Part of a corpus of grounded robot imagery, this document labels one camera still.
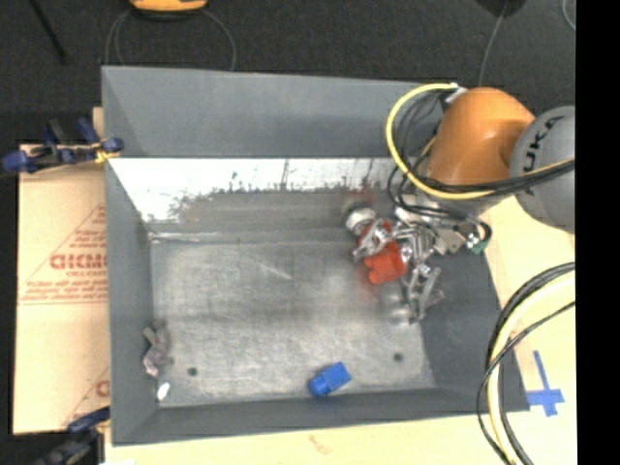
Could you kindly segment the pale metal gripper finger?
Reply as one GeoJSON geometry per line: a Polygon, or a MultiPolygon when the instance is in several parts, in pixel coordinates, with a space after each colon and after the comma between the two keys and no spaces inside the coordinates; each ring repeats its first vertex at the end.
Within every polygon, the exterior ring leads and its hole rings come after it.
{"type": "Polygon", "coordinates": [[[373,257],[381,252],[390,240],[390,229],[384,220],[376,220],[361,231],[357,238],[357,247],[352,252],[355,262],[373,257]]]}
{"type": "Polygon", "coordinates": [[[406,279],[401,279],[403,304],[408,308],[410,325],[422,321],[427,311],[443,300],[440,278],[443,270],[426,263],[417,264],[406,279]]]}

